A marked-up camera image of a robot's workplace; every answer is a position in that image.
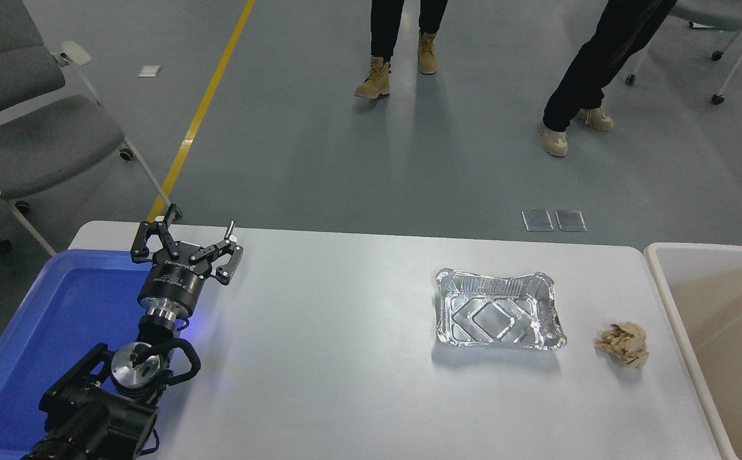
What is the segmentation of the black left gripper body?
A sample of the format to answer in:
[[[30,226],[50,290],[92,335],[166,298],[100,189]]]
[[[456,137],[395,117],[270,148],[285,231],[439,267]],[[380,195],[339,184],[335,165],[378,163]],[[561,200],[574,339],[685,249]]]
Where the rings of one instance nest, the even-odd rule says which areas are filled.
[[[179,243],[179,257],[170,258],[170,251],[161,249],[152,258],[152,267],[139,292],[139,305],[148,309],[155,300],[169,300],[178,304],[178,316],[192,316],[204,287],[206,277],[211,273],[207,260],[191,262],[190,256],[202,250],[192,243]]]

